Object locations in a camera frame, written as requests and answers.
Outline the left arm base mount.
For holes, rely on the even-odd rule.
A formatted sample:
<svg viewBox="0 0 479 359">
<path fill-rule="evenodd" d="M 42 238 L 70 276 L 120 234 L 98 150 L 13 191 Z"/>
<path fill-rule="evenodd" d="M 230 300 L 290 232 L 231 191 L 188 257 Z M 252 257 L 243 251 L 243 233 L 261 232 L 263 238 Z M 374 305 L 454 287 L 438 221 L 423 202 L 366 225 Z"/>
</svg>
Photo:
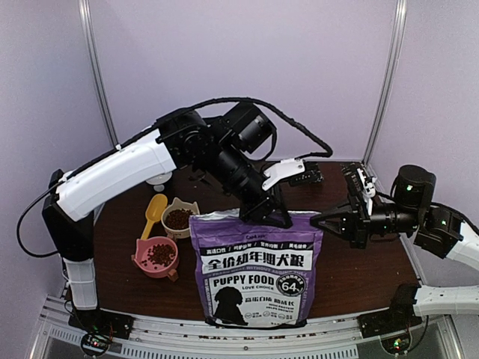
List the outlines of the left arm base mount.
<svg viewBox="0 0 479 359">
<path fill-rule="evenodd" d="M 104 355 L 114 347 L 114 339 L 128 340 L 134 318 L 108 311 L 84 311 L 70 314 L 68 324 L 82 329 L 80 349 L 89 357 Z"/>
</svg>

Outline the yellow plastic scoop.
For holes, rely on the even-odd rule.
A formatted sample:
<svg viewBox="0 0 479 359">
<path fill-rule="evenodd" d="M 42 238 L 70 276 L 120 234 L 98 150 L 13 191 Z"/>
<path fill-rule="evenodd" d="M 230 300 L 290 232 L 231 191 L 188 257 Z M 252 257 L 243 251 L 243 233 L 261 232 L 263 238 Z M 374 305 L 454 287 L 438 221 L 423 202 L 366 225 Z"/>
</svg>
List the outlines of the yellow plastic scoop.
<svg viewBox="0 0 479 359">
<path fill-rule="evenodd" d="M 153 225 L 162 220 L 162 214 L 168 206 L 168 198 L 164 194 L 155 194 L 145 211 L 146 224 L 141 234 L 140 240 L 147 240 Z"/>
</svg>

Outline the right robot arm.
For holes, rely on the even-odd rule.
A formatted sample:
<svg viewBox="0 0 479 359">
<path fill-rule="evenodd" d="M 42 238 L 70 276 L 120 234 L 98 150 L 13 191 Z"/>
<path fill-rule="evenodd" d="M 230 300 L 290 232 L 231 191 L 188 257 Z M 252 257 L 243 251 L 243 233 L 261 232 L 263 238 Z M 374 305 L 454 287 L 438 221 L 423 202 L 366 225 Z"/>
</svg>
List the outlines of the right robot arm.
<svg viewBox="0 0 479 359">
<path fill-rule="evenodd" d="M 389 194 L 363 166 L 342 169 L 347 201 L 311 217 L 313 227 L 363 249 L 371 236 L 404 233 L 414 245 L 441 259 L 478 268 L 478 227 L 460 211 L 433 201 L 436 176 L 417 165 L 400 167 Z M 388 329 L 401 329 L 413 316 L 478 313 L 478 287 L 401 285 L 384 313 Z"/>
</svg>

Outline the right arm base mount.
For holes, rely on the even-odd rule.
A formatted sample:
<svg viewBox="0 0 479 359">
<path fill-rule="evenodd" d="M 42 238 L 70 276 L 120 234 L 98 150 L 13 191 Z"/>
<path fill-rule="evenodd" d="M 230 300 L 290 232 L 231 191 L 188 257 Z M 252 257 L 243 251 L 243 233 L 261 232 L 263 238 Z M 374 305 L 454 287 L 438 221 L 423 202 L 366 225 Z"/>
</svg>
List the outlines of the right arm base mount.
<svg viewBox="0 0 479 359">
<path fill-rule="evenodd" d="M 357 320 L 364 339 L 378 337 L 382 349 L 396 357 L 412 348 L 411 329 L 422 323 L 421 317 L 393 309 L 361 314 Z"/>
</svg>

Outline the cream cat-ear pet bowl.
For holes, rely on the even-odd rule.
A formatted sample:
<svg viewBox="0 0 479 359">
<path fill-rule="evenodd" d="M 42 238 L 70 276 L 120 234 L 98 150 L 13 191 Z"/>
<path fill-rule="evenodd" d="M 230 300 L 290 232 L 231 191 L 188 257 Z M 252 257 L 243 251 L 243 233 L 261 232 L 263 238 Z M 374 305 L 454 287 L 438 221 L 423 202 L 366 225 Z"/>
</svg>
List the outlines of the cream cat-ear pet bowl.
<svg viewBox="0 0 479 359">
<path fill-rule="evenodd" d="M 197 202 L 185 202 L 175 197 L 162 214 L 166 236 L 174 241 L 190 237 L 189 218 L 200 213 Z"/>
</svg>

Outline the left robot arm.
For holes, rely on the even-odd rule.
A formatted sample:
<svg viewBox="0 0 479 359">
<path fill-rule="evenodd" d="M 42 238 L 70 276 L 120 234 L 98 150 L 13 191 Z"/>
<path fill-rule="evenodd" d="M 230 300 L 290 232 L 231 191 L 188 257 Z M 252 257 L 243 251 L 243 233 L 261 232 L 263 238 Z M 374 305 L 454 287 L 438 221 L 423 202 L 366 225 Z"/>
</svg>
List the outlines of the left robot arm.
<svg viewBox="0 0 479 359">
<path fill-rule="evenodd" d="M 159 118 L 119 148 L 80 168 L 53 173 L 42 216 L 70 280 L 79 321 L 102 331 L 107 315 L 98 308 L 94 269 L 94 210 L 153 177 L 192 166 L 209 173 L 240 202 L 243 221 L 287 228 L 291 225 L 281 191 L 269 185 L 248 155 L 275 126 L 263 113 L 265 102 L 230 98 L 231 110 L 202 117 L 197 105 Z"/>
</svg>

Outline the pink cat-ear pet bowl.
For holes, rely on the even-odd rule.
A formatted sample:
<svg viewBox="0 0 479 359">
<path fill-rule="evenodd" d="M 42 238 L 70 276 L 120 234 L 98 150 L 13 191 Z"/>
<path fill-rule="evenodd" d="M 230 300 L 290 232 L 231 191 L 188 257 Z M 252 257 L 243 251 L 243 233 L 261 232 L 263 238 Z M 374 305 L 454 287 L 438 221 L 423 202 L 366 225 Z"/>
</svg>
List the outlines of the pink cat-ear pet bowl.
<svg viewBox="0 0 479 359">
<path fill-rule="evenodd" d="M 168 278 L 175 282 L 179 278 L 177 267 L 180 257 L 174 240 L 155 236 L 149 239 L 137 239 L 133 264 L 151 278 Z"/>
</svg>

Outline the purple pet food bag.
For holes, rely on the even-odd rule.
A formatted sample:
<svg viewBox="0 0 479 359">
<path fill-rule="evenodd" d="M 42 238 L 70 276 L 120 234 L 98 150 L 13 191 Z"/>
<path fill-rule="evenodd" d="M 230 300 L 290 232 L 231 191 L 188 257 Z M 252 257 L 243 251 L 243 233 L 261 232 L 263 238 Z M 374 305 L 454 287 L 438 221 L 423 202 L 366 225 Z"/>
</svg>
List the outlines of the purple pet food bag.
<svg viewBox="0 0 479 359">
<path fill-rule="evenodd" d="M 236 209 L 189 219 L 207 324 L 264 330 L 306 325 L 323 240 L 312 216 L 291 212 L 287 229 L 245 223 Z"/>
</svg>

